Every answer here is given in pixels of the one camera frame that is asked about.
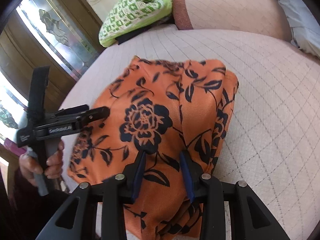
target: black clip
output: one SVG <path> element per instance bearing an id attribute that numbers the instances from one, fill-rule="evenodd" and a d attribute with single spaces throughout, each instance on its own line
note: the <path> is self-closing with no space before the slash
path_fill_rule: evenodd
<path id="1" fill-rule="evenodd" d="M 89 110 L 89 106 L 62 109 L 53 114 L 44 110 L 45 89 L 48 85 L 49 66 L 33 70 L 27 110 L 27 126 L 17 131 L 18 147 L 29 146 L 29 155 L 35 158 L 43 170 L 46 161 L 58 148 L 60 137 L 80 133 L 90 122 L 107 119 L 110 109 L 106 106 Z M 41 196 L 59 188 L 57 179 L 48 179 L 44 174 L 34 174 Z"/>
<path id="2" fill-rule="evenodd" d="M 229 202 L 233 240 L 290 240 L 276 218 L 245 181 L 235 185 L 203 173 L 188 151 L 180 153 L 187 196 L 203 203 L 200 240 L 225 240 L 224 201 Z"/>
<path id="3" fill-rule="evenodd" d="M 140 151 L 123 173 L 91 186 L 82 182 L 56 211 L 36 240 L 92 240 L 95 238 L 97 204 L 102 202 L 101 240 L 126 240 L 123 204 L 133 204 L 146 166 Z"/>

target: pillow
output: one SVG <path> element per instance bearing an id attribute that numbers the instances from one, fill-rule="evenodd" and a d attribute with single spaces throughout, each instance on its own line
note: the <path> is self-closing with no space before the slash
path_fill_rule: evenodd
<path id="1" fill-rule="evenodd" d="M 100 29 L 99 42 L 109 47 L 116 37 L 150 25 L 171 11 L 172 0 L 119 0 Z"/>
<path id="2" fill-rule="evenodd" d="M 320 26 L 302 0 L 278 0 L 292 32 L 291 43 L 320 58 Z"/>
<path id="3" fill-rule="evenodd" d="M 277 0 L 173 0 L 173 17 L 179 30 L 236 30 L 292 40 Z"/>

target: sleeve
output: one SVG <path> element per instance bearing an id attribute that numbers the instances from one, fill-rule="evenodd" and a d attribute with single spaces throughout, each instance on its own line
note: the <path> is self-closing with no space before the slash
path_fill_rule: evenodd
<path id="1" fill-rule="evenodd" d="M 10 205 L 26 239 L 36 239 L 67 197 L 68 194 L 58 190 L 41 197 L 37 188 L 22 176 L 20 169 L 17 169 Z"/>

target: glass door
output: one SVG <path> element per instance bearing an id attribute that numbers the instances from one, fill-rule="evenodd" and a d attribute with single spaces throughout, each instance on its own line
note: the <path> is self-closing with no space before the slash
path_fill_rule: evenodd
<path id="1" fill-rule="evenodd" d="M 99 56 L 57 0 L 23 0 L 17 12 L 46 51 L 76 81 Z"/>
<path id="2" fill-rule="evenodd" d="M 6 138 L 14 141 L 20 119 L 28 101 L 0 72 L 0 143 Z"/>

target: black velcro strap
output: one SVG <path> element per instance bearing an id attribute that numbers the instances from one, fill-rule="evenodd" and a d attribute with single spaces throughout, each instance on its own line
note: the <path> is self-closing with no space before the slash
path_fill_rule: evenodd
<path id="1" fill-rule="evenodd" d="M 48 85 L 49 66 L 33 70 L 29 92 L 27 118 L 39 122 L 44 118 L 44 95 Z"/>

